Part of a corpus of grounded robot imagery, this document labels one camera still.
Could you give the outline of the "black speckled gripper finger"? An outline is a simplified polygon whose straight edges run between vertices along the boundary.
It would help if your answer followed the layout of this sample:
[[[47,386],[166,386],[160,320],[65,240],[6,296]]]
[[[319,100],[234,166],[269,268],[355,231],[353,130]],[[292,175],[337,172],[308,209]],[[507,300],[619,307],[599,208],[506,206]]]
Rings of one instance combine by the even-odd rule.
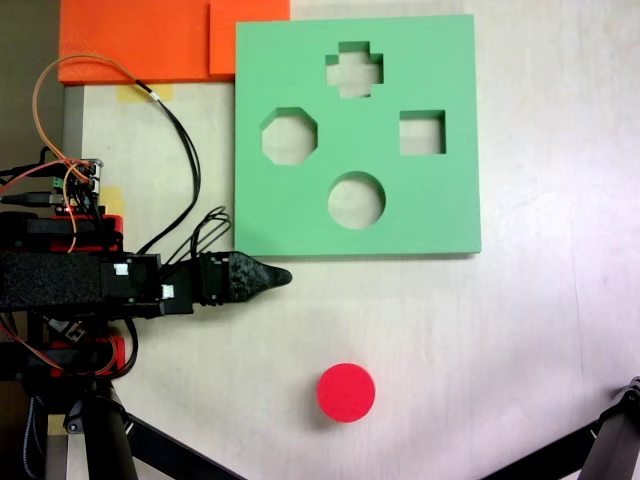
[[[241,252],[229,254],[228,301],[231,303],[247,302],[291,281],[292,274],[286,269],[263,264]]]

